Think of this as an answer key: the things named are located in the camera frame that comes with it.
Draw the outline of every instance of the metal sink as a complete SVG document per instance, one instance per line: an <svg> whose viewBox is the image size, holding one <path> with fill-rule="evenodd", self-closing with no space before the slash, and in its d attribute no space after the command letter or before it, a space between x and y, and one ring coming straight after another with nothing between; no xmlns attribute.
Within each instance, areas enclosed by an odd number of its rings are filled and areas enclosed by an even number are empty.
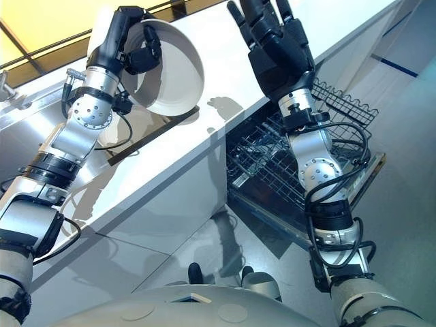
<svg viewBox="0 0 436 327"><path fill-rule="evenodd" d="M62 84L59 83L27 97L26 109L15 108L13 105L5 107L3 104L3 108L0 106L0 182L16 176L19 168L27 166L53 128L65 120L61 113L61 94ZM131 142L120 149L93 151L78 173L71 190L86 185L111 165L136 152L192 113L193 111L188 115L170 118L146 112L142 115L142 124L139 125L132 111L131 124L134 135ZM117 128L120 126L119 131L125 129L123 124L124 122L120 121L117 125Z"/></svg>

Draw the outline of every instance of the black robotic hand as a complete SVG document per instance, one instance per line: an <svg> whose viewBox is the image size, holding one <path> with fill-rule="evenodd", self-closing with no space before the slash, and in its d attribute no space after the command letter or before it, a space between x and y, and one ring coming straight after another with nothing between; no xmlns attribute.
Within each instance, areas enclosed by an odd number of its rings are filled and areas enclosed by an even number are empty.
<svg viewBox="0 0 436 327"><path fill-rule="evenodd" d="M287 0L277 0L283 25L269 0L233 1L227 7L250 48L249 59L261 90L272 101L296 89L311 89L315 64L305 31Z"/></svg>

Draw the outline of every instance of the white countertop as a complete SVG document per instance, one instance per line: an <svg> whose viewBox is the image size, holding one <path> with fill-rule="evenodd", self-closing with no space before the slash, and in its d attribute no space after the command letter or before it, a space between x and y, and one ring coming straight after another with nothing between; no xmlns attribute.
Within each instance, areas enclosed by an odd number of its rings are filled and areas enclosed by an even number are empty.
<svg viewBox="0 0 436 327"><path fill-rule="evenodd" d="M319 62L346 44L378 18L399 3L398 0L291 0L294 16L301 19L315 61ZM238 27L220 3L197 14L173 23L197 48L205 75L204 92L198 106L199 116L188 124L173 127L139 150L139 154L125 158L104 175L108 181L99 185L98 199L89 204L81 200L83 191L74 194L74 202L91 205L83 217L85 225L98 230L123 210L163 183L192 159L203 153L225 133L255 112L267 99L262 94L247 58L248 48ZM81 59L68 67L84 70ZM29 94L42 83L59 82L65 68L43 76L22 87ZM221 114L208 102L214 98L226 108ZM72 202L63 209L67 217L74 212ZM65 242L60 235L57 246Z"/></svg>

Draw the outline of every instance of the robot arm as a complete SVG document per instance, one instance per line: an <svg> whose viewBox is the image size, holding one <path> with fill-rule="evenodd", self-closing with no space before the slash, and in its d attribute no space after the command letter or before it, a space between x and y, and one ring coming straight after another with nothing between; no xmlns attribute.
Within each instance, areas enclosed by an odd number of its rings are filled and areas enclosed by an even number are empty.
<svg viewBox="0 0 436 327"><path fill-rule="evenodd" d="M249 60L264 94L278 103L290 149L306 189L306 218L311 268L316 287L330 292L341 326L429 326L372 280L362 248L361 219L352 219L344 183L364 168L367 140L354 169L344 173L332 156L326 128L329 116L316 112L311 88L315 65L301 22L287 0L277 0L283 24L269 0L240 0L245 17L233 1L233 15L250 52Z"/></svg>
<svg viewBox="0 0 436 327"><path fill-rule="evenodd" d="M67 121L55 127L0 199L2 326L18 326L29 314L33 259L52 249L64 220L53 206L63 204L99 133L109 126L112 109L119 103L115 93L122 71L139 74L159 64L159 38L150 26L144 26L144 48L123 52L130 27L150 17L140 7L115 11L105 40L87 61L86 78L76 91ZM66 95L71 85L72 81L64 85Z"/></svg>

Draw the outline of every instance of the wire rack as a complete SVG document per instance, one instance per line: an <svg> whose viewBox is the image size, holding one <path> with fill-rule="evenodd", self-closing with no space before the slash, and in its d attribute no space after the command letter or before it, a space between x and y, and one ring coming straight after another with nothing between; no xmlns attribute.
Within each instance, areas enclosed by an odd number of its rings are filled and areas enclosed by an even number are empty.
<svg viewBox="0 0 436 327"><path fill-rule="evenodd" d="M316 109L329 112L330 122L357 124L367 138L371 137L367 127L378 115L376 109L362 105L359 100L353 100L351 96L319 80L315 80L312 94ZM282 131L281 113L277 108L261 123L256 121L250 128L245 128L243 135L237 134L236 139L229 135L228 183L231 188L238 189L250 178L258 178L284 200L304 210L305 190L298 181L297 162ZM341 140L361 143L361 136L348 126L335 126L328 131L334 141L332 154L346 170L346 166L359 156L360 148L357 144L343 143Z"/></svg>

